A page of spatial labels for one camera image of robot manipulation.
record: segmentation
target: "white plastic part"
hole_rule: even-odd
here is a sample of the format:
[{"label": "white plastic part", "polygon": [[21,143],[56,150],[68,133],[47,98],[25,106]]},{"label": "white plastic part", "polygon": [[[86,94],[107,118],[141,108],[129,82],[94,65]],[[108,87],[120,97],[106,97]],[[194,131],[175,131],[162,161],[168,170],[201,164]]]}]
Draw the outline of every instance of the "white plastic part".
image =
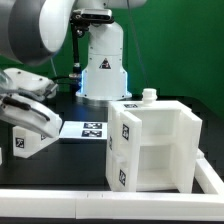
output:
[{"label": "white plastic part", "polygon": [[62,120],[57,114],[44,105],[17,94],[13,94],[12,99],[29,104],[33,109],[50,118],[50,121],[47,121],[45,117],[34,111],[25,111],[9,105],[5,105],[5,107],[2,108],[2,113],[0,114],[1,120],[37,132],[46,137],[54,138],[59,135]]},{"label": "white plastic part", "polygon": [[143,104],[145,106],[150,106],[157,99],[155,89],[144,89],[143,90]]},{"label": "white plastic part", "polygon": [[197,160],[195,178],[206,194],[224,195],[222,180],[205,158]]},{"label": "white plastic part", "polygon": [[110,102],[106,177],[113,191],[190,193],[202,121],[177,101]]},{"label": "white plastic part", "polygon": [[45,47],[58,51],[65,39],[73,5],[77,0],[45,1],[39,19],[40,34]]},{"label": "white plastic part", "polygon": [[46,87],[53,83],[46,77],[17,68],[5,69],[4,72],[19,89],[28,90],[38,95],[44,94]]},{"label": "white plastic part", "polygon": [[0,200],[1,217],[224,221],[223,195],[0,190]]},{"label": "white plastic part", "polygon": [[82,74],[78,97],[119,100],[131,97],[122,66],[123,30],[117,24],[90,26],[88,66]]},{"label": "white plastic part", "polygon": [[47,138],[25,128],[13,128],[13,155],[28,158],[57,141],[59,136]]}]

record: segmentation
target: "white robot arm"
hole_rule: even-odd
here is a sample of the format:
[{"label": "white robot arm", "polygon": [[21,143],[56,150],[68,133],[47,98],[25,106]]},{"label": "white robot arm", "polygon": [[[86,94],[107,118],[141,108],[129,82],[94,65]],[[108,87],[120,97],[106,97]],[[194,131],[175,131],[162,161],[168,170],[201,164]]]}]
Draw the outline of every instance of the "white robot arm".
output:
[{"label": "white robot arm", "polygon": [[[0,0],[0,54],[31,66],[40,65],[60,50],[74,9],[84,8],[91,11],[91,9],[127,8],[128,3],[130,7],[137,7],[145,2],[146,0]],[[120,69],[121,62],[116,65],[117,70]],[[16,76],[13,74],[14,71],[5,72]],[[4,72],[0,75],[2,79],[9,80]],[[7,87],[4,84],[0,83],[0,119],[48,137],[58,134],[62,122],[57,115],[33,100],[16,93],[9,95],[9,89],[17,88],[16,82]]]},{"label": "white robot arm", "polygon": [[76,0],[0,0],[0,54],[28,65],[61,48]]}]

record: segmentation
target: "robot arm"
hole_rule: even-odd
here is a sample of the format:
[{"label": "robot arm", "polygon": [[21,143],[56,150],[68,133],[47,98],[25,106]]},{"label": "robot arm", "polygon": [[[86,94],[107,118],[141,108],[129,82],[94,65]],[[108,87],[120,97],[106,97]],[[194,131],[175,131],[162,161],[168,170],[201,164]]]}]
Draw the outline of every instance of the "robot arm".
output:
[{"label": "robot arm", "polygon": [[39,65],[61,48],[76,0],[0,0],[0,54]]}]

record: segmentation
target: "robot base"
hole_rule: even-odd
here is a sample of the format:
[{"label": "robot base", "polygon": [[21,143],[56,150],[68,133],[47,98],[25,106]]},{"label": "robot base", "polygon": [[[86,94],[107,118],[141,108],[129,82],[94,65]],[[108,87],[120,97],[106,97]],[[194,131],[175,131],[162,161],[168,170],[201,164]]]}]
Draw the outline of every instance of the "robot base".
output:
[{"label": "robot base", "polygon": [[118,99],[118,100],[95,100],[95,99],[89,99],[86,97],[78,96],[76,94],[76,102],[81,103],[81,104],[86,104],[89,106],[94,106],[94,107],[108,107],[110,101],[125,101],[125,100],[130,100],[132,95],[127,95],[124,99]]}]

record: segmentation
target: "green wall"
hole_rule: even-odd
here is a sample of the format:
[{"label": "green wall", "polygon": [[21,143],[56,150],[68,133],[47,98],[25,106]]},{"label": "green wall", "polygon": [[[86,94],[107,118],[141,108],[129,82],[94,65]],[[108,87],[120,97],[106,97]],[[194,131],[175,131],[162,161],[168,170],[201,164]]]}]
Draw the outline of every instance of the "green wall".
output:
[{"label": "green wall", "polygon": [[[224,1],[148,0],[132,11],[149,87],[162,96],[189,96],[202,101],[224,119]],[[146,87],[136,53],[127,10],[114,10],[124,28],[124,67],[129,90],[141,94]],[[72,70],[71,34],[54,58],[59,75]],[[87,37],[80,41],[83,66]],[[53,77],[50,63],[37,68],[0,58],[2,68],[19,66]]]}]

